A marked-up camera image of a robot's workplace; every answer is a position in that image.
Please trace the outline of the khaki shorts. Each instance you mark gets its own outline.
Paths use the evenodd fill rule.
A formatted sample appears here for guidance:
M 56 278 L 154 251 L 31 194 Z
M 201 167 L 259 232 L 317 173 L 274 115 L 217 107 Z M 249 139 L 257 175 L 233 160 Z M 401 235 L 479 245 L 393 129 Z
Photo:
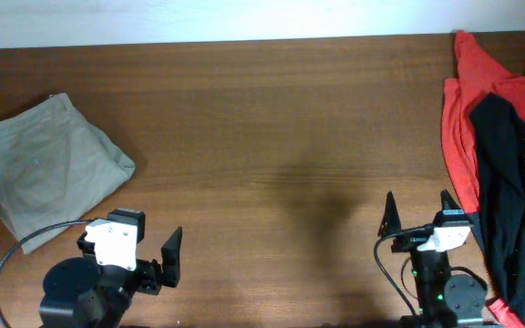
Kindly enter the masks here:
M 51 96 L 0 121 L 0 219 L 30 253 L 59 234 L 47 226 L 81 218 L 135 169 L 67 94 Z

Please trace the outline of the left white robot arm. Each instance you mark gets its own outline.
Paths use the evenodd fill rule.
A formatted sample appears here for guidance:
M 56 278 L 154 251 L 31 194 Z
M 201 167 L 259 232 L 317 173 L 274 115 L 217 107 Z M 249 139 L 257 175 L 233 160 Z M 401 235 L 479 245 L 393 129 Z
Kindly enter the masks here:
M 43 280 L 45 296 L 39 305 L 43 325 L 50 328 L 114 328 L 137 293 L 157 295 L 180 281 L 182 228 L 161 247 L 162 262 L 137 260 L 134 271 L 96 263 L 93 243 L 77 240 L 81 257 L 56 264 Z

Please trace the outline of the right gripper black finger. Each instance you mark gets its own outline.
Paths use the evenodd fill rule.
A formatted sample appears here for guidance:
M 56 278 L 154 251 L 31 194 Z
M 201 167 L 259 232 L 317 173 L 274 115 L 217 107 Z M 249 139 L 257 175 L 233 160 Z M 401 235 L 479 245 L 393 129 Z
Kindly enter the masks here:
M 441 210 L 444 214 L 460 214 L 461 208 L 452 198 L 451 194 L 447 190 L 440 192 L 441 198 Z
M 377 236 L 385 238 L 401 231 L 401 222 L 392 191 L 386 194 L 386 204 L 383 218 L 378 229 Z

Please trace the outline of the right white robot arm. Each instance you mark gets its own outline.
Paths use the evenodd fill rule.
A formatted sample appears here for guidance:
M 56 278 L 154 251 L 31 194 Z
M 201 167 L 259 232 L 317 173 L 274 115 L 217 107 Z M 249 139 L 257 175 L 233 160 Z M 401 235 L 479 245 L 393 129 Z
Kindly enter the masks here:
M 389 191 L 374 258 L 410 311 L 398 320 L 400 327 L 481 327 L 488 285 L 470 269 L 452 266 L 448 259 L 450 251 L 466 243 L 474 223 L 448 191 L 443 190 L 440 198 L 441 210 L 430 223 L 404 229 L 394 194 Z M 418 307 L 412 305 L 381 262 L 378 252 L 385 241 L 392 242 L 393 253 L 409 255 Z

